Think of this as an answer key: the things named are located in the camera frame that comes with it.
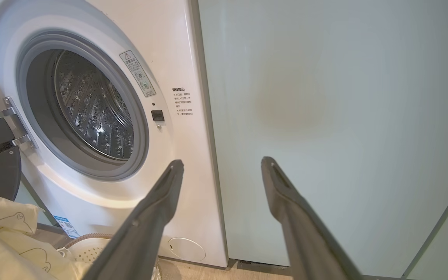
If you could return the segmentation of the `blue energy label sticker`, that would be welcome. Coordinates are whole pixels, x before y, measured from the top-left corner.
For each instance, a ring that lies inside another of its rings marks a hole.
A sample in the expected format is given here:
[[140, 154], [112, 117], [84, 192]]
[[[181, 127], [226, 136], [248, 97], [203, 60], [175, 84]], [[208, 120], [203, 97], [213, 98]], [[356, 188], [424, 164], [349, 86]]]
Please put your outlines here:
[[54, 216], [54, 218], [69, 238], [76, 239], [80, 237], [80, 234], [71, 225], [70, 221], [67, 218], [59, 216]]

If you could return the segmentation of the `white washing machine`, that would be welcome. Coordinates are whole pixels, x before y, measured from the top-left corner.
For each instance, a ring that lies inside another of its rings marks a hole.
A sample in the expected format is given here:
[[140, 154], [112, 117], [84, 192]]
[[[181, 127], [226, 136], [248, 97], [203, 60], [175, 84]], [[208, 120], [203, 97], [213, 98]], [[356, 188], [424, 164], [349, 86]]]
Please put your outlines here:
[[20, 146], [20, 181], [80, 236], [114, 235], [180, 159], [158, 255], [225, 267], [204, 71], [197, 0], [0, 0], [0, 110], [11, 98], [34, 140]]

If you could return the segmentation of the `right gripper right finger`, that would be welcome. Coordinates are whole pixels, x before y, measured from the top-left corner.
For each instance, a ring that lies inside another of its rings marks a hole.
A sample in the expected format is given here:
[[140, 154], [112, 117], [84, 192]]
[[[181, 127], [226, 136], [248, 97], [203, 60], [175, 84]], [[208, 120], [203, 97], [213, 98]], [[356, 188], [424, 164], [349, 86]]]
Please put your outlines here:
[[261, 160], [267, 202], [281, 224], [294, 280], [363, 280], [321, 218], [274, 158]]

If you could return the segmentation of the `cream printed baby garment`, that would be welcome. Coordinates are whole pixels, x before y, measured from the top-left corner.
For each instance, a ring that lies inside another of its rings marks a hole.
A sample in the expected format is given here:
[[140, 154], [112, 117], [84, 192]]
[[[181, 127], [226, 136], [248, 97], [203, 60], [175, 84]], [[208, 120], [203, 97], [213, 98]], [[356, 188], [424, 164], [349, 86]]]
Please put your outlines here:
[[82, 280], [90, 263], [32, 237], [41, 209], [0, 197], [0, 280]]

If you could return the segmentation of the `white perforated laundry basket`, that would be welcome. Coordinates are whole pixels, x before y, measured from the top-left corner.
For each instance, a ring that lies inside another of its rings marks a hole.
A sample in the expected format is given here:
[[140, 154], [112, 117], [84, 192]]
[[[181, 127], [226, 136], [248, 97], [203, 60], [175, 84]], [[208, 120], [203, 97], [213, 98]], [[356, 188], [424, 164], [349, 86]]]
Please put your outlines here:
[[77, 280], [162, 280], [154, 243], [112, 234], [85, 234], [57, 251]]

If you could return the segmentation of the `grey warning sticker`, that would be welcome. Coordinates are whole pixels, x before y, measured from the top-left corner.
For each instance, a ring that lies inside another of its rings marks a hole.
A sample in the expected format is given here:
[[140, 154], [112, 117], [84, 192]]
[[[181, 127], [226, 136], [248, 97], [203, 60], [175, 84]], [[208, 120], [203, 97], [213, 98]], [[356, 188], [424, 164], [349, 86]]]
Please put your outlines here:
[[119, 57], [126, 64], [126, 67], [128, 67], [130, 73], [135, 78], [144, 96], [151, 97], [156, 95], [156, 91], [151, 81], [147, 77], [146, 72], [142, 68], [135, 54], [131, 50], [127, 50], [123, 53], [120, 53]]

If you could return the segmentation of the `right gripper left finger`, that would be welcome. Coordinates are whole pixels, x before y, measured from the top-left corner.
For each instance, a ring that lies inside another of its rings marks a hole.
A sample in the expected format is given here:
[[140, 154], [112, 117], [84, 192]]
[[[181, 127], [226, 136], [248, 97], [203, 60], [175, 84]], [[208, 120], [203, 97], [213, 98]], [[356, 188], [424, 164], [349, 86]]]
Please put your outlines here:
[[176, 213], [183, 174], [180, 159], [169, 163], [82, 280], [151, 280], [164, 228]]

